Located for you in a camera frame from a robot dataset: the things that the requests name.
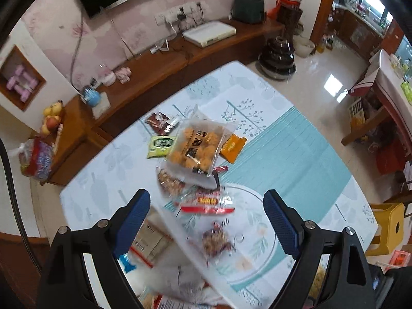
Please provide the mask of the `dark green appliance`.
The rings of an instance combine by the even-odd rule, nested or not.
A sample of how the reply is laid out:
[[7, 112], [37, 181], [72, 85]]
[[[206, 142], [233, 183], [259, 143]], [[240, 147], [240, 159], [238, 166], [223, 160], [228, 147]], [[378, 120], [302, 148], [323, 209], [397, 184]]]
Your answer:
[[260, 24], [265, 19], [265, 0], [234, 0], [231, 16], [245, 24]]

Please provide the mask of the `white set-top box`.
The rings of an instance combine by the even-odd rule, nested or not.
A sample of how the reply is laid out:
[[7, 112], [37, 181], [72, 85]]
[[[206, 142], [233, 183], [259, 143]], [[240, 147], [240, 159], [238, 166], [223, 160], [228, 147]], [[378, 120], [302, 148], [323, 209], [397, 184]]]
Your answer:
[[233, 26], [220, 21], [213, 21], [184, 31], [182, 36], [193, 45], [208, 47], [216, 42], [236, 35], [236, 32], [236, 28]]

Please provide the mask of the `clear bag rice crisps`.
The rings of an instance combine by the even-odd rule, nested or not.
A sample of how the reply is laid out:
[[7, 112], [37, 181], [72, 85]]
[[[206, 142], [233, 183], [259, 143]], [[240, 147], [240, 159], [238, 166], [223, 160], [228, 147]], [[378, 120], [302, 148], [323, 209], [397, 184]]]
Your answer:
[[316, 275], [315, 275], [314, 281], [312, 282], [311, 289], [309, 290], [309, 295], [308, 295], [308, 297], [311, 297], [311, 298], [313, 298], [313, 299], [317, 299], [317, 298], [318, 298], [318, 296], [319, 296], [319, 294], [320, 294], [320, 292], [321, 292], [322, 286], [323, 286], [323, 282], [324, 282], [324, 279], [325, 279], [325, 275], [326, 275], [325, 268], [324, 268], [323, 265], [320, 264], [320, 265], [318, 266], [317, 271], [316, 271]]

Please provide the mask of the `red gift box with bag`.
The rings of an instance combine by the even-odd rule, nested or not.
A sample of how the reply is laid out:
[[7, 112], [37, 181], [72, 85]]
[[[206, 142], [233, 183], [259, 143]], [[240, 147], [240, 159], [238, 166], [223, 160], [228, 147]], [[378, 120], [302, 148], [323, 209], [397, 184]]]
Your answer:
[[54, 150], [39, 137], [21, 143], [18, 148], [10, 150], [8, 155], [18, 158], [24, 176], [44, 182], [50, 175]]

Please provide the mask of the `blue snack wrapper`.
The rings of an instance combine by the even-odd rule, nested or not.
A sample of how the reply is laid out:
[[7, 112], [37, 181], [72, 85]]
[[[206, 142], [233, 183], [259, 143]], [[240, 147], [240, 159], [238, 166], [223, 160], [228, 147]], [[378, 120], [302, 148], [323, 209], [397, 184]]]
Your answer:
[[136, 263], [135, 263], [133, 257], [129, 253], [121, 255], [118, 258], [118, 261], [123, 266], [123, 271], [124, 271], [125, 274], [128, 274], [128, 273], [132, 272], [133, 270], [137, 269]]

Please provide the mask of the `red basket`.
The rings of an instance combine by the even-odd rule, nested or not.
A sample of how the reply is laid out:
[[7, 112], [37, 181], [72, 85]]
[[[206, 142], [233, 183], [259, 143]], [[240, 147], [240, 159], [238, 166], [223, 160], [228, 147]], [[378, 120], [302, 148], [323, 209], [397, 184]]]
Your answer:
[[276, 0], [275, 7], [267, 12], [268, 18], [285, 26], [285, 35], [291, 37], [302, 16], [298, 0]]

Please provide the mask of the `orange snack packet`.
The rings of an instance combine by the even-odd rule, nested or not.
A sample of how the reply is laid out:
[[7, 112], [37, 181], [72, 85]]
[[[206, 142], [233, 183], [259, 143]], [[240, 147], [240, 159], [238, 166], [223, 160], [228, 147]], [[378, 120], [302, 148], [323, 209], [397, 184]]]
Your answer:
[[245, 146], [247, 138], [232, 134], [220, 150], [220, 155], [229, 163], [234, 163]]

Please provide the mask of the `bag of round pastries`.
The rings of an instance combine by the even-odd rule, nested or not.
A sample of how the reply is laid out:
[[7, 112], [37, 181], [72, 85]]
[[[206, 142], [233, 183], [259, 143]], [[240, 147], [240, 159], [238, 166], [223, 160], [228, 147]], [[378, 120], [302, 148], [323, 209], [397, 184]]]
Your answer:
[[183, 120], [159, 168], [182, 183], [209, 190], [218, 188], [214, 167], [236, 127], [233, 122], [213, 121], [195, 108], [192, 115]]

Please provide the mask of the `fruit bowl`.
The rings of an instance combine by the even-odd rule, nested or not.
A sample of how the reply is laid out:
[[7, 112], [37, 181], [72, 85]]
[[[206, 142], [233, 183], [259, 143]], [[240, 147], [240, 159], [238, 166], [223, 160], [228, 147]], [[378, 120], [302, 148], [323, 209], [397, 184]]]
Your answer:
[[56, 133], [59, 126], [62, 124], [65, 115], [64, 104], [62, 100], [52, 103], [49, 107], [43, 110], [42, 126], [40, 134], [43, 137], [48, 137], [52, 133]]

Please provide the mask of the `yellow plastic stool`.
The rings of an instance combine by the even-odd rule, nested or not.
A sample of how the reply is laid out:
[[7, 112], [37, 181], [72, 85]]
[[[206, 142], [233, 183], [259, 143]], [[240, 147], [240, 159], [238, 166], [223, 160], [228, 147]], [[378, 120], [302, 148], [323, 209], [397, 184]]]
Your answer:
[[371, 204], [380, 234], [376, 235], [365, 255], [367, 257], [389, 255], [404, 237], [405, 206], [398, 204]]

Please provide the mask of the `large cracker package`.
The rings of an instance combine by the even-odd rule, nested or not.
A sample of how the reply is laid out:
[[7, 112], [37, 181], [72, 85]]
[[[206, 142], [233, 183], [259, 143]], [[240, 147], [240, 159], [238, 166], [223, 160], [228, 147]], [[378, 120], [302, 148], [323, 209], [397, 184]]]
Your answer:
[[149, 268], [153, 268], [173, 239], [157, 226], [145, 220], [136, 234], [130, 251]]

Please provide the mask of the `dark brown snack packet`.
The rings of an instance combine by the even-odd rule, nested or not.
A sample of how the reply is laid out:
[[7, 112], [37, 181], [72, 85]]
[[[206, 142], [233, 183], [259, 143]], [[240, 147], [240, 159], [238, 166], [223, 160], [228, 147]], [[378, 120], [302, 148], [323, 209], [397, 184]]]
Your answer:
[[145, 120], [151, 129], [160, 136], [169, 135], [179, 125], [179, 119], [169, 117], [162, 112], [152, 112]]

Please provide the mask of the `black stacked pots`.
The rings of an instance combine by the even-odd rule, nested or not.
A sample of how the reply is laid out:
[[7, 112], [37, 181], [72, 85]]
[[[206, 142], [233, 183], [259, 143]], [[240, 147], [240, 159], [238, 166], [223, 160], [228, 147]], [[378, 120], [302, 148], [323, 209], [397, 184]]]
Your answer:
[[289, 80], [296, 72], [294, 49], [282, 36], [269, 38], [258, 57], [266, 76], [273, 80]]

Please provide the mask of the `pink dumbbells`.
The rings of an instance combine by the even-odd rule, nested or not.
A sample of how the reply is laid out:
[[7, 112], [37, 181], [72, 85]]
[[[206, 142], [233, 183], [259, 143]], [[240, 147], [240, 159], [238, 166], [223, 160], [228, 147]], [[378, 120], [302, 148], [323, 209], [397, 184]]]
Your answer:
[[20, 100], [25, 103], [38, 86], [38, 79], [27, 73], [25, 67], [20, 64], [15, 68], [13, 75], [8, 79], [6, 88], [16, 91]]

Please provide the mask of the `wooden tv bench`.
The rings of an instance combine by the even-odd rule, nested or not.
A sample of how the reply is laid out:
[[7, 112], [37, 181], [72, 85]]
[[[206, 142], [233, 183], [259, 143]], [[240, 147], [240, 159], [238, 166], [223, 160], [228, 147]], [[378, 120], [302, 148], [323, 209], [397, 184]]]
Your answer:
[[236, 35], [205, 48], [178, 37], [170, 51], [143, 52], [126, 63], [131, 79], [115, 82], [102, 91], [110, 108], [98, 119], [79, 96], [65, 105], [64, 129], [52, 163], [48, 183], [65, 186], [109, 142], [141, 116], [185, 86], [231, 61], [255, 61], [268, 38], [282, 35], [284, 26], [274, 20], [244, 24], [229, 20]]

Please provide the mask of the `white plastic storage bin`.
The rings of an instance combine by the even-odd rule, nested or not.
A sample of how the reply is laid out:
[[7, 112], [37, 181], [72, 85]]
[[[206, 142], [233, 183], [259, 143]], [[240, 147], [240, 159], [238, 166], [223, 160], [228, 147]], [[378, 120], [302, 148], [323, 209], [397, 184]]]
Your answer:
[[136, 295], [147, 290], [189, 303], [215, 308], [229, 306], [215, 288], [207, 284], [174, 241], [153, 268], [149, 268], [131, 251], [128, 253], [133, 257], [137, 269], [125, 274], [125, 277]]

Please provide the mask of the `red yellow snack packet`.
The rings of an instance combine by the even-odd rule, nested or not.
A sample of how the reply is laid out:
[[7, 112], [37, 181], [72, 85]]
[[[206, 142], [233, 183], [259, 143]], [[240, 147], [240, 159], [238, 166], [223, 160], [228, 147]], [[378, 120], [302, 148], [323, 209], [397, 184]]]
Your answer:
[[225, 215], [235, 211], [235, 203], [228, 190], [221, 186], [216, 190], [196, 188], [177, 202], [183, 213], [200, 215]]

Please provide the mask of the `white power strip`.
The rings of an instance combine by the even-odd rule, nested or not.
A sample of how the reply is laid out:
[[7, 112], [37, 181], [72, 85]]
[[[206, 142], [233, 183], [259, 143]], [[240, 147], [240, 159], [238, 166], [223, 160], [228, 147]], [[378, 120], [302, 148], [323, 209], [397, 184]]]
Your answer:
[[186, 20], [192, 20], [198, 24], [204, 16], [204, 8], [201, 2], [187, 2], [180, 6], [172, 7], [164, 12], [157, 13], [154, 16], [155, 22], [158, 26], [164, 24], [172, 24], [182, 20], [182, 16], [186, 16]]

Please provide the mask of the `patterned tablecloth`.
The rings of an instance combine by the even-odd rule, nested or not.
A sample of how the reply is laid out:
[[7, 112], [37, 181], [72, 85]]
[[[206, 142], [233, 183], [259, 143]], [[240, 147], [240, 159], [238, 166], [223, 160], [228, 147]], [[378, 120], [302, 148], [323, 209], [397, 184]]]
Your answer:
[[206, 262], [192, 242], [209, 217], [181, 213], [160, 190], [159, 159], [147, 157], [151, 133], [142, 120], [118, 135], [62, 190], [60, 201], [72, 229], [110, 218], [137, 190], [147, 190], [179, 246], [180, 254], [237, 308], [267, 308], [279, 293], [293, 259], [284, 253], [263, 210], [271, 189], [305, 220], [323, 229], [352, 227], [367, 248], [378, 225], [360, 186], [333, 147], [276, 89], [239, 62], [230, 62], [159, 105], [186, 118], [195, 109], [209, 119], [232, 122], [246, 138], [220, 182], [237, 200], [227, 230], [235, 252]]

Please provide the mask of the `small nut snack packet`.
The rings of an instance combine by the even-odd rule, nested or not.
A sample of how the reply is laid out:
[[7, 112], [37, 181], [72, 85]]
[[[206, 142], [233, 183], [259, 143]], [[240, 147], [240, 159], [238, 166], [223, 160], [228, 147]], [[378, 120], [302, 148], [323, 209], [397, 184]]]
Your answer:
[[244, 242], [240, 231], [231, 234], [227, 227], [228, 218], [216, 219], [210, 226], [193, 236], [187, 236], [186, 242], [203, 258], [207, 267], [218, 264], [222, 256], [231, 256], [237, 252], [237, 245]]

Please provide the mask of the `pink ceramic figurines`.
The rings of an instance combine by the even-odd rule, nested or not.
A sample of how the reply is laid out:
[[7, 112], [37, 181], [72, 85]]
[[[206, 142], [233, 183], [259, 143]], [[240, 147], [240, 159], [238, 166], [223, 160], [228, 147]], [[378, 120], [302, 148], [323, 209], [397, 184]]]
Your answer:
[[121, 84], [129, 82], [131, 79], [131, 69], [128, 67], [111, 70], [105, 64], [98, 66], [98, 81], [106, 87], [113, 85], [116, 81]]

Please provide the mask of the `white bucket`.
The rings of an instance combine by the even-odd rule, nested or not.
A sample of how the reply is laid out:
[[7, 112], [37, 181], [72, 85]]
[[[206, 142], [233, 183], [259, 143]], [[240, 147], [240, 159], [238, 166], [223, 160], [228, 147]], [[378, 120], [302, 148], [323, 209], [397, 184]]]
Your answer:
[[307, 58], [315, 49], [315, 44], [301, 35], [293, 36], [293, 47], [295, 54], [300, 58]]

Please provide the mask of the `blue glass jar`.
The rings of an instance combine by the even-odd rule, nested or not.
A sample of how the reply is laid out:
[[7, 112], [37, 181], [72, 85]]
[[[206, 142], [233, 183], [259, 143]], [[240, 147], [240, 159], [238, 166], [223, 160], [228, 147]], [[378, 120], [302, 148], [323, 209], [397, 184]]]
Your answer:
[[96, 107], [101, 102], [100, 93], [91, 86], [86, 86], [81, 90], [81, 100], [89, 107]]

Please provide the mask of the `green snack packet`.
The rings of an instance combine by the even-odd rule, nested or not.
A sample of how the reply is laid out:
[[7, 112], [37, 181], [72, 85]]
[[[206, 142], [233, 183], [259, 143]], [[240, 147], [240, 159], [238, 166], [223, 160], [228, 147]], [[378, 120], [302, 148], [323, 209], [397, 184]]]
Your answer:
[[147, 158], [166, 157], [175, 141], [174, 136], [154, 136], [149, 141]]

